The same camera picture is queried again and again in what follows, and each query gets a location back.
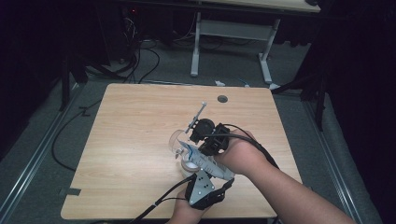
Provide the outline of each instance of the person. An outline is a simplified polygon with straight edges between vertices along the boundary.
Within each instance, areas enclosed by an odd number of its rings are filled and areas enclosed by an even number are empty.
[[[244,135],[234,130],[234,134]],[[355,223],[349,216],[311,189],[271,165],[249,142],[230,138],[230,143],[215,160],[239,175],[245,175],[262,193],[285,224],[293,223]],[[184,198],[185,190],[177,197]],[[176,200],[173,215],[167,224],[196,224],[210,208],[191,208],[187,201]]]

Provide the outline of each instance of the metal floor strip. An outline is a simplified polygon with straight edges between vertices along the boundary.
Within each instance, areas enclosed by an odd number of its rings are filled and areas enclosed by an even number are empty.
[[[33,154],[32,158],[29,160],[29,162],[23,169],[16,184],[14,185],[11,192],[8,194],[6,200],[3,202],[2,206],[0,207],[0,223],[7,223],[7,221],[10,219],[13,211],[18,205],[18,202],[20,201],[24,192],[29,187],[30,182],[32,181],[33,177],[35,176],[35,173],[40,167],[41,162],[46,157],[50,149],[50,144],[53,141],[53,138],[56,132],[58,131],[59,127],[61,126],[65,116],[67,115],[67,112],[69,111],[71,105],[76,101],[78,96],[81,94],[82,89],[83,86],[78,84],[76,84],[73,87],[73,95],[69,104],[66,106],[64,111],[58,113],[55,120],[51,123],[51,125],[47,129],[43,139],[41,140],[40,144],[35,150],[35,153]]]
[[[332,182],[334,183],[335,189],[337,190],[338,196],[341,200],[342,205],[344,206],[344,210],[347,215],[352,217],[357,223],[362,223],[361,216],[358,212],[358,209],[353,202],[352,196],[349,191],[349,187],[347,186],[341,172],[337,166],[337,163],[332,155],[332,151],[330,150],[329,144],[327,143],[325,134],[318,129],[317,124],[315,123],[315,112],[314,108],[309,102],[302,102],[305,112],[307,113],[309,120],[311,121],[312,126],[317,133],[318,140],[322,146],[323,153],[326,159],[327,167],[329,169],[330,176],[332,177]]]

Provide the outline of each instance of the light wood surface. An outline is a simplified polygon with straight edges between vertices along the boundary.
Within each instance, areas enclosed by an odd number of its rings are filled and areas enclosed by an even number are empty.
[[[320,12],[320,7],[312,7],[305,0],[197,0],[200,2],[231,4],[245,7],[265,7],[302,12]]]
[[[218,102],[219,95],[227,96],[228,102]],[[200,119],[252,131],[280,169],[301,182],[268,89],[110,84],[71,184],[81,192],[67,195],[62,217],[133,218],[145,211],[183,179],[168,141],[174,131],[188,126],[201,102],[207,106]],[[220,179],[214,182],[217,186],[224,183]],[[169,218],[173,206],[173,200],[161,203],[147,218]],[[215,204],[205,217],[274,215],[253,184],[237,175],[225,200]]]

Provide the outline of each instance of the gray carpet floor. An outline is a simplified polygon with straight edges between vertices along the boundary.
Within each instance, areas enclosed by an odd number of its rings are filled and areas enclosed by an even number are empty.
[[[263,82],[257,58],[264,44],[259,41],[236,45],[235,42],[244,43],[240,40],[230,40],[229,43],[222,45],[203,43],[205,49],[201,50],[198,77],[190,76],[192,46],[167,47],[154,42],[144,43],[144,48],[153,47],[151,50],[158,53],[160,61],[158,67],[144,79],[143,83],[172,82],[214,86],[215,81],[218,80],[226,86],[242,87],[247,83],[251,87],[267,88],[268,85]],[[288,43],[273,45],[268,63],[275,84],[283,85],[294,79],[308,49],[309,46],[292,48]],[[140,64],[134,73],[135,80],[152,69],[157,60],[153,52],[142,49]],[[114,63],[110,69],[115,70],[119,66],[121,65]],[[81,93],[65,115],[64,123],[81,112],[81,106],[89,106],[100,100],[106,86],[114,82],[120,81],[90,76],[85,86],[77,88],[81,90]],[[128,82],[134,83],[134,79],[131,78]],[[286,91],[274,95],[274,98],[304,184],[339,208],[345,209],[331,168],[326,161],[326,154],[323,151],[324,139],[356,205],[360,216],[359,223],[381,223],[348,153],[329,98],[326,98],[323,116],[324,132],[318,133],[307,109],[310,108],[310,104],[301,102],[298,93],[298,90]],[[0,163],[0,202],[7,199],[47,129],[59,114],[60,105],[61,86],[58,84],[47,101],[33,114],[18,142]],[[78,116],[73,119],[57,138],[54,144],[56,155],[63,163],[77,167],[98,107],[99,105],[96,105],[89,109],[87,117]],[[47,150],[44,160],[34,173],[33,179],[7,223],[92,222],[91,220],[63,220],[60,216],[64,203],[64,196],[60,194],[60,191],[70,186],[72,178],[73,173],[58,165],[51,157],[50,150]]]

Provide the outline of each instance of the person's left hand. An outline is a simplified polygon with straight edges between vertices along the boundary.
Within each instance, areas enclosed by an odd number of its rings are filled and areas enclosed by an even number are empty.
[[[183,189],[177,194],[177,197],[184,199],[185,193],[186,190]],[[197,224],[209,208],[210,207],[206,208],[205,210],[199,210],[191,208],[186,200],[176,200],[174,213],[167,224]]]

